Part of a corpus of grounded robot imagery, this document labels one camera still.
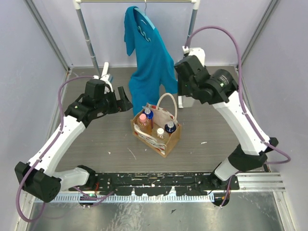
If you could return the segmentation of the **blue orange pump bottle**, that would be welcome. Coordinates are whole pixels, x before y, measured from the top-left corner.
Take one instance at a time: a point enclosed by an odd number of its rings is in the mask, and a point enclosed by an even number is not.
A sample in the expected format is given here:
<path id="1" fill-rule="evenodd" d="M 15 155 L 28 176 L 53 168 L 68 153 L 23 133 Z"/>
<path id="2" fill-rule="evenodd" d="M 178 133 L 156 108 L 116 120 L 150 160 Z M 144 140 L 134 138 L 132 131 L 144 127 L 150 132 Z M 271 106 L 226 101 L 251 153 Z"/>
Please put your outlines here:
<path id="1" fill-rule="evenodd" d="M 153 113 L 153 111 L 151 111 L 151 109 L 149 107 L 146 107 L 146 106 L 143 106 L 142 108 L 144 109 L 143 113 L 150 120 L 151 127 L 153 128 L 154 127 L 154 122 L 153 122 L 154 113 Z"/>

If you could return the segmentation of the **pink cap peach bottle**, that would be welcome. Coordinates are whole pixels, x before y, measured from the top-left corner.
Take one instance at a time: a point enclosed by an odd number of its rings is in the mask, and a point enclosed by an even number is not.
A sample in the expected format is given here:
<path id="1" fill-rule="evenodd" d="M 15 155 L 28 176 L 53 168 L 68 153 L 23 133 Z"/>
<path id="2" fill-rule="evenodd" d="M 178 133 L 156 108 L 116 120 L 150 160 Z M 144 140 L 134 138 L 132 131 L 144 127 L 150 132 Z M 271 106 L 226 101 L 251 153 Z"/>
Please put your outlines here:
<path id="1" fill-rule="evenodd" d="M 137 119 L 137 124 L 140 130 L 148 135 L 152 133 L 152 126 L 150 120 L 147 118 L 146 114 L 140 114 Z"/>

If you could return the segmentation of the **aluminium front rail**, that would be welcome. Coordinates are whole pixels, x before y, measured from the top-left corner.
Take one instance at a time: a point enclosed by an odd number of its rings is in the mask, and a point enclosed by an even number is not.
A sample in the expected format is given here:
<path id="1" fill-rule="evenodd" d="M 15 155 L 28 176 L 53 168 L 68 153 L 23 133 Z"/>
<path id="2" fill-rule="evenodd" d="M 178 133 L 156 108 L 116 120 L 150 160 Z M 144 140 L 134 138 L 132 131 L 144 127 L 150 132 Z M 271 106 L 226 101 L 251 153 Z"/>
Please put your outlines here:
<path id="1" fill-rule="evenodd" d="M 228 181 L 227 189 L 232 190 L 243 190 L 243 189 L 254 189 L 254 190 L 279 190 L 284 189 L 282 178 L 278 173 L 269 172 L 248 172 L 238 173 L 231 177 Z M 81 190 L 79 186 L 68 189 L 70 191 Z"/>

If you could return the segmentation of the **white cap clear bottle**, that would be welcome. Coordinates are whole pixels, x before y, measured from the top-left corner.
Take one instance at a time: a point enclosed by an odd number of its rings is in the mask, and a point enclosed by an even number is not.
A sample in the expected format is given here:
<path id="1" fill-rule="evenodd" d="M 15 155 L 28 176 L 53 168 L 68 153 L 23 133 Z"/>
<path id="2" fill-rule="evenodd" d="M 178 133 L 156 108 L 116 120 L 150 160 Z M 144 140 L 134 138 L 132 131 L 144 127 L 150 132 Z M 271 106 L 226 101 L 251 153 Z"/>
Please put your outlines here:
<path id="1" fill-rule="evenodd" d="M 159 143 L 167 144 L 170 136 L 163 128 L 153 128 L 152 137 L 154 137 Z"/>

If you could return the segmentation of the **aluminium frame post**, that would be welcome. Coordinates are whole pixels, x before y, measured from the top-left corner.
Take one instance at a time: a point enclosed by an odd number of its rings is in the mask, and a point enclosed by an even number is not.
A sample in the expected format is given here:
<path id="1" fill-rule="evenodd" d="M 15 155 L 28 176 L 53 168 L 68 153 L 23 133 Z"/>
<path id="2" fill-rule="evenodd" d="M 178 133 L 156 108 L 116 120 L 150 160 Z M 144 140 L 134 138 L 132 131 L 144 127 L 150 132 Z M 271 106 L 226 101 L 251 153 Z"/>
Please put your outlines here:
<path id="1" fill-rule="evenodd" d="M 29 9 L 30 13 L 32 14 L 34 20 L 38 24 L 40 30 L 42 31 L 42 33 L 43 33 L 43 35 L 45 37 L 45 39 L 47 40 L 47 42 L 51 46 L 52 50 L 54 51 L 56 57 L 59 59 L 60 63 L 64 67 L 64 69 L 67 72 L 69 72 L 71 70 L 71 68 L 67 64 L 67 62 L 66 62 L 62 52 L 60 51 L 60 48 L 56 44 L 55 39 L 53 38 L 50 30 L 48 29 L 48 27 L 47 27 L 43 17 L 39 13 L 35 3 L 33 2 L 33 0 L 24 0 L 24 3 L 27 6 L 27 8 Z"/>
<path id="2" fill-rule="evenodd" d="M 274 13 L 276 7 L 278 6 L 278 4 L 280 3 L 280 0 L 271 0 L 268 4 L 268 6 L 266 7 L 259 23 L 257 24 L 257 27 L 255 28 L 243 54 L 241 57 L 241 63 L 242 65 L 244 65 L 249 53 L 251 52 L 251 50 L 253 49 L 255 43 L 257 42 L 258 38 L 260 37 L 262 31 L 265 29 L 265 26 L 267 25 L 271 15 Z"/>

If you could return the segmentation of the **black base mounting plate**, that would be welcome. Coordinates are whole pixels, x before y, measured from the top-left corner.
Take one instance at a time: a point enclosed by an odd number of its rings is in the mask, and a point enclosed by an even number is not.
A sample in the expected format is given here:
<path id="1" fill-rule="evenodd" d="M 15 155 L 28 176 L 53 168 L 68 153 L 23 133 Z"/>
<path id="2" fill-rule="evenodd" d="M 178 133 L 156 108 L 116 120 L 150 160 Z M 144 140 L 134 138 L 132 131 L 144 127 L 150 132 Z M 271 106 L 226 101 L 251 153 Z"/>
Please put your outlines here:
<path id="1" fill-rule="evenodd" d="M 228 183 L 215 186 L 211 175 L 204 172 L 145 172 L 145 173 L 97 173 L 91 188 L 79 186 L 86 191 L 98 190 L 100 195 L 110 192 L 119 196 L 168 195 L 175 190 L 176 196 L 207 195 L 215 190 L 226 190 Z"/>

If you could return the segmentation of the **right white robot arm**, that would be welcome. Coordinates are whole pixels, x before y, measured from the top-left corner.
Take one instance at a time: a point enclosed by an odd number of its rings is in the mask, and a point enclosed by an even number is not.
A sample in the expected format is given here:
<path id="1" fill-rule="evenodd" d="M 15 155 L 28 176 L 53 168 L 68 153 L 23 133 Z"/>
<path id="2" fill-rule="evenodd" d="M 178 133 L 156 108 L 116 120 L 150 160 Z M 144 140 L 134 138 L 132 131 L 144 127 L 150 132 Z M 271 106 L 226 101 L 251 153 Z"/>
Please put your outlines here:
<path id="1" fill-rule="evenodd" d="M 188 95 L 200 103 L 212 105 L 226 120 L 239 145 L 211 173 L 210 182 L 215 189 L 221 190 L 230 177 L 238 172 L 247 172 L 262 167 L 267 161 L 267 153 L 272 151 L 267 144 L 278 145 L 275 137 L 264 136 L 262 141 L 253 129 L 247 116 L 250 112 L 241 106 L 238 84 L 230 72 L 218 69 L 209 74 L 197 56 L 188 55 L 175 65 L 175 70 L 188 89 Z"/>

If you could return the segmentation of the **white bottle grey cap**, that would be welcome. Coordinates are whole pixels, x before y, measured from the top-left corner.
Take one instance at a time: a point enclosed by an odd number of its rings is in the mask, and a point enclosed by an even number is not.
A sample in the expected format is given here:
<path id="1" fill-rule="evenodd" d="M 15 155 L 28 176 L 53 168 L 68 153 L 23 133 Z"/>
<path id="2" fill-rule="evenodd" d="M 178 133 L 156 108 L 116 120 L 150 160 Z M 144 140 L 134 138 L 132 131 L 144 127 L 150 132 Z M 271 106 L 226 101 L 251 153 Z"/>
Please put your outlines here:
<path id="1" fill-rule="evenodd" d="M 178 108 L 192 107 L 195 99 L 187 96 L 178 96 Z"/>

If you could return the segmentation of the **blue orange spray bottle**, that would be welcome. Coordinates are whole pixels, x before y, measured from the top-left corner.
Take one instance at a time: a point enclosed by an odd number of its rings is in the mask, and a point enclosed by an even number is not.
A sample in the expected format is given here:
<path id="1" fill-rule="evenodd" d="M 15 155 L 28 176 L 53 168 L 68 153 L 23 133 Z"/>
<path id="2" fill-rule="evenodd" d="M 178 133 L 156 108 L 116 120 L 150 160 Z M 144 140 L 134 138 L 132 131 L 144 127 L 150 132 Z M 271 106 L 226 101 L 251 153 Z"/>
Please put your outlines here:
<path id="1" fill-rule="evenodd" d="M 165 131 L 166 133 L 170 136 L 173 132 L 176 131 L 176 125 L 174 124 L 173 121 L 168 121 L 165 124 Z"/>

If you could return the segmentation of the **right aluminium frame post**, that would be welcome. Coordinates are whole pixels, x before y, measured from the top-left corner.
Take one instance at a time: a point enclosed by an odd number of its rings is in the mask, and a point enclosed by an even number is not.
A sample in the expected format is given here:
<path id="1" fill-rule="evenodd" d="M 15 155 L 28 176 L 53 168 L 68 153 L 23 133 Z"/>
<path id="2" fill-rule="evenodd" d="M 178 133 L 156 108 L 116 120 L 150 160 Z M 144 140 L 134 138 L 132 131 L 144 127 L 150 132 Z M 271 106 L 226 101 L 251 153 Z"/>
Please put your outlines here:
<path id="1" fill-rule="evenodd" d="M 244 65 L 249 53 L 251 52 L 251 50 L 253 49 L 255 43 L 257 42 L 258 38 L 260 37 L 262 31 L 265 29 L 265 26 L 267 25 L 271 15 L 274 13 L 276 7 L 278 6 L 278 4 L 280 3 L 280 0 L 271 0 L 268 4 L 268 6 L 266 7 L 259 23 L 257 24 L 257 27 L 255 28 L 243 54 L 241 57 L 241 63 L 242 65 Z"/>

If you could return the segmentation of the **metal clothes rack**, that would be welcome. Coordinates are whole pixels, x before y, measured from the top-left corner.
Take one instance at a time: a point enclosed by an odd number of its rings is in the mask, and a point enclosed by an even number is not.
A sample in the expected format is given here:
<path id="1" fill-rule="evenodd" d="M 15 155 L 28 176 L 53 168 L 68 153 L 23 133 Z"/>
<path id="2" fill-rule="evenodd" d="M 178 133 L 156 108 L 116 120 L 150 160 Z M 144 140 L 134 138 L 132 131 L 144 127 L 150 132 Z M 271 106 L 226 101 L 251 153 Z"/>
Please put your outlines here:
<path id="1" fill-rule="evenodd" d="M 145 7 L 144 7 L 144 13 L 146 13 L 146 9 L 147 9 L 147 3 L 148 2 L 163 2 L 163 3 L 167 3 L 167 2 L 172 2 L 172 3 L 191 3 L 193 5 L 192 7 L 192 14 L 191 14 L 191 19 L 190 19 L 190 24 L 189 24 L 189 29 L 188 29 L 188 35 L 187 35 L 187 39 L 189 39 L 193 33 L 194 30 L 194 26 L 195 26 L 195 20 L 197 17 L 197 12 L 200 6 L 200 0 L 74 0 L 73 1 L 73 5 L 74 8 L 76 10 L 77 16 L 78 16 L 78 20 L 85 38 L 85 42 L 86 45 L 88 47 L 88 51 L 90 54 L 90 58 L 93 64 L 93 68 L 95 70 L 96 75 L 94 76 L 95 78 L 102 78 L 106 75 L 108 75 L 108 69 L 109 69 L 109 63 L 105 62 L 103 65 L 103 70 L 100 71 L 98 62 L 97 62 L 97 58 L 94 52 L 94 48 L 90 39 L 90 35 L 86 26 L 86 22 L 82 13 L 82 9 L 81 9 L 81 4 L 82 3 L 96 3 L 96 2 L 144 2 Z"/>

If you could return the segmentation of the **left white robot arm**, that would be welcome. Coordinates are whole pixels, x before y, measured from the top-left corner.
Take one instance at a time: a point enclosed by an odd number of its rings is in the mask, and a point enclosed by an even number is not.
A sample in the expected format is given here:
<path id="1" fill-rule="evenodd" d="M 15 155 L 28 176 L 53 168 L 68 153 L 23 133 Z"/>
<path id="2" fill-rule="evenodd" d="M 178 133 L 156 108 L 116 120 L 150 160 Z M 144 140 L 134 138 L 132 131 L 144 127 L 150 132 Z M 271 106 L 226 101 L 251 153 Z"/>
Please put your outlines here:
<path id="1" fill-rule="evenodd" d="M 85 91 L 66 109 L 61 123 L 44 146 L 28 162 L 19 162 L 15 173 L 22 190 L 49 203 L 60 191 L 81 186 L 90 191 L 97 183 L 96 172 L 84 165 L 72 170 L 56 172 L 56 168 L 74 140 L 98 118 L 125 112 L 133 105 L 123 87 L 118 87 L 120 98 L 107 80 L 92 78 Z"/>

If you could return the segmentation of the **teal t-shirt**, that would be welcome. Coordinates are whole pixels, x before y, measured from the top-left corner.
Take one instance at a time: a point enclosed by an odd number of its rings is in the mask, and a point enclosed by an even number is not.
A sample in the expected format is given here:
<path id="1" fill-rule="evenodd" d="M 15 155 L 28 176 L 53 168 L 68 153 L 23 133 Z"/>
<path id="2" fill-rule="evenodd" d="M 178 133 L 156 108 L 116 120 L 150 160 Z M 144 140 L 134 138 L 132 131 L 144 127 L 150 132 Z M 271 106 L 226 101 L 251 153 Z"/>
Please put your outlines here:
<path id="1" fill-rule="evenodd" d="M 147 103 L 157 104 L 161 85 L 167 93 L 178 93 L 178 81 L 174 61 L 157 28 L 137 6 L 127 8 L 124 28 L 127 55 L 135 53 L 137 60 L 137 70 L 128 83 L 136 115 Z"/>

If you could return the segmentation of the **left aluminium frame post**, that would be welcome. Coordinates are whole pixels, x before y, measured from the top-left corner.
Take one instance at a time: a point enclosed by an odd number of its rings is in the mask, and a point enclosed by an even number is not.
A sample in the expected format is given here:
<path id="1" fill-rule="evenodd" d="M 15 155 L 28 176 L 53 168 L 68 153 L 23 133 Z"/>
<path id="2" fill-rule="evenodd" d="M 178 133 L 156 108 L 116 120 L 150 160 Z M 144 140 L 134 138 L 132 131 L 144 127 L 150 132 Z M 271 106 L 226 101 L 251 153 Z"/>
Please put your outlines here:
<path id="1" fill-rule="evenodd" d="M 71 70 L 71 68 L 67 64 L 67 62 L 66 62 L 62 52 L 60 51 L 60 48 L 56 44 L 55 39 L 53 38 L 50 30 L 48 29 L 48 27 L 47 27 L 43 17 L 39 13 L 35 3 L 33 2 L 33 0 L 24 0 L 24 3 L 27 6 L 27 8 L 29 9 L 30 13 L 32 14 L 34 20 L 38 24 L 40 30 L 42 31 L 42 33 L 43 33 L 43 35 L 45 37 L 45 39 L 47 40 L 47 42 L 51 46 L 52 50 L 54 51 L 56 57 L 59 59 L 60 63 L 64 67 L 64 69 L 67 72 L 69 72 Z"/>

